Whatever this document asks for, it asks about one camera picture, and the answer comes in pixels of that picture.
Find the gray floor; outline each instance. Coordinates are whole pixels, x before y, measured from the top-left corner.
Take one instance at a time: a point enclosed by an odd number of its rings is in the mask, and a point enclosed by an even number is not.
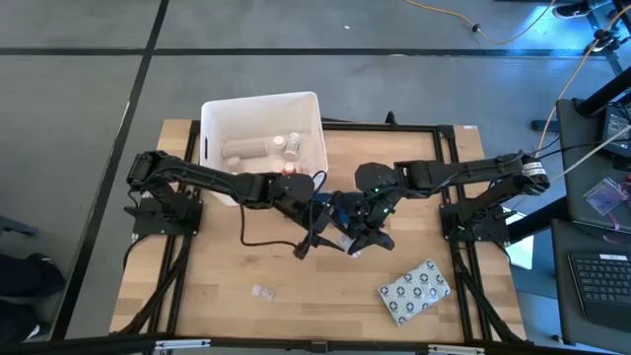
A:
[[[3,1],[0,46],[143,47],[158,5],[158,0]],[[511,36],[543,10],[540,4],[492,0],[444,1],[439,6],[463,12],[499,39]],[[506,47],[582,49],[592,32],[585,18],[558,21],[547,14],[530,33]],[[496,48],[472,35],[457,19],[397,0],[173,0],[158,47],[189,46]],[[620,51],[622,65],[631,62],[627,53]],[[0,163],[8,167],[0,174],[0,215],[42,230],[33,239],[4,235],[3,252],[42,251],[68,271],[139,61],[139,57],[0,56]],[[538,141],[529,122],[548,115],[578,61],[154,57],[69,336],[107,333],[132,223],[122,212],[130,203],[124,177],[135,153],[155,148],[163,119],[198,118],[207,101],[313,91],[327,117],[381,122],[393,110],[401,123],[478,125],[487,156],[529,151]],[[591,58],[566,97],[588,96],[612,77],[604,58]],[[552,175],[560,172],[560,158],[549,158],[546,168]],[[519,210],[531,212],[563,193],[562,183],[557,183],[544,196],[527,199]],[[535,323],[530,316],[553,305],[523,302],[524,298],[520,295],[528,337],[554,345],[543,334],[558,332],[556,325]],[[39,304],[38,311],[50,320],[57,304],[58,300]]]

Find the wooden tabletop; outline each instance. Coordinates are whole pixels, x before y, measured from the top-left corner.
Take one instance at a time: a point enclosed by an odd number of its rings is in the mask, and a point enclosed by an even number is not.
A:
[[[189,126],[190,120],[165,120],[158,149],[182,157]],[[477,128],[457,126],[455,130],[460,160],[482,159]],[[392,165],[394,161],[436,158],[429,133],[325,130],[324,140],[329,165],[325,190],[355,190],[354,173],[362,163]],[[447,142],[443,145],[449,158]],[[468,185],[467,196],[484,188],[484,183]],[[224,206],[210,192],[202,192],[202,198],[204,216],[187,268],[178,335],[463,342],[456,292],[397,326],[377,291],[427,258],[436,261],[453,288],[456,285],[449,246],[442,238],[439,195],[403,199],[397,204],[384,228],[396,243],[392,251],[370,247],[352,259],[333,249],[312,248],[302,261],[286,246],[242,246],[239,209]],[[275,210],[245,212],[248,242],[284,239],[297,243],[304,235],[304,230]],[[339,238],[333,228],[323,235],[333,241]],[[112,331],[127,325],[154,291],[165,240],[150,237],[129,255]],[[476,247],[485,294],[511,330],[524,338],[507,259],[492,244],[478,243]],[[272,289],[273,301],[253,297],[255,284]],[[468,300],[473,334],[479,338],[477,310],[470,294]],[[159,329],[166,327],[169,305],[167,296]]]

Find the white plastic container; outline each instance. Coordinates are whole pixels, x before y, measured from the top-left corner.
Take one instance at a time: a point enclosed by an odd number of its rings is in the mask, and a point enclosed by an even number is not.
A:
[[[297,132],[301,136],[298,164],[308,167],[302,174],[313,176],[327,171],[324,135],[314,93],[291,93],[262,97],[208,102],[201,108],[200,165],[228,171],[222,157],[222,147],[227,143],[265,141],[273,144],[277,135],[288,137]],[[269,155],[242,159],[247,173],[269,173],[274,161],[282,160],[282,153],[269,149]],[[315,178],[315,187],[322,175]],[[224,204],[236,206],[228,195],[215,193]]]

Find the desk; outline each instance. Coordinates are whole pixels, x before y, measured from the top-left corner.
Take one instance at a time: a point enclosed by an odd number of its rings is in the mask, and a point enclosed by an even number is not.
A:
[[[190,120],[165,121],[158,149],[182,157]],[[462,161],[483,158],[476,127],[455,127]],[[324,130],[328,157],[325,190],[354,190],[354,172],[366,162],[434,160],[431,134]],[[468,196],[486,183],[466,187]],[[176,334],[237,338],[284,338],[380,341],[444,341],[462,343],[456,292],[402,327],[396,326],[377,289],[426,258],[433,258],[450,285],[455,285],[448,244],[442,238],[440,195],[427,200],[401,200],[386,221],[396,242],[393,251],[372,247],[359,259],[326,248],[312,249],[300,261],[285,246],[246,248],[239,242],[240,215],[210,192],[202,191],[204,217],[193,240],[186,271]],[[245,212],[245,239],[298,242],[305,232],[273,210]],[[337,240],[332,228],[323,235]],[[111,330],[129,323],[156,286],[165,237],[149,237],[129,255]],[[477,244],[485,294],[500,317],[524,338],[522,317],[511,271],[502,252]],[[251,295],[254,284],[273,289],[273,302]],[[480,338],[478,315],[468,295],[473,334]],[[158,330],[165,329],[169,297]]]
[[[631,353],[631,334],[585,320],[568,262],[568,253],[571,252],[631,253],[631,246],[605,243],[586,233],[601,235],[602,230],[598,228],[582,226],[579,229],[573,223],[561,220],[553,220],[551,225],[563,339],[623,354]]]
[[[561,148],[585,144],[596,140],[597,119],[584,118],[576,112],[571,100],[557,102],[557,116],[561,127]],[[594,146],[570,149],[562,153],[563,169],[567,169],[589,153]],[[611,161],[594,154],[564,176],[567,195],[527,215],[509,226],[511,236],[529,236],[550,227],[552,218],[614,230],[607,216],[600,216],[583,198],[583,194],[603,178],[624,181],[628,173],[615,170]],[[615,207],[611,213],[624,232],[631,232],[631,209],[626,204]]]

